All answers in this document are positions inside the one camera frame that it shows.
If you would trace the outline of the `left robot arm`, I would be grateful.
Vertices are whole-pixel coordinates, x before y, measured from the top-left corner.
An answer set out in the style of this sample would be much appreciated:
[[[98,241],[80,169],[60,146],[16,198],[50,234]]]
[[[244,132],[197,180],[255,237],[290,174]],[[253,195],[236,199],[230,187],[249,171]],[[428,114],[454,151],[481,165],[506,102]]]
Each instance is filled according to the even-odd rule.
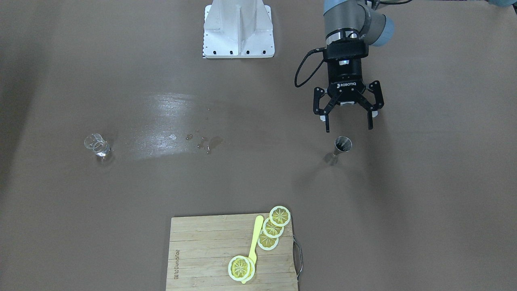
[[[361,61],[370,46],[386,44],[395,31],[393,21],[368,7],[363,0],[324,2],[328,87],[315,88],[313,112],[321,116],[330,131],[329,114],[338,105],[358,104],[367,111],[368,129],[385,102],[380,81],[365,84]]]

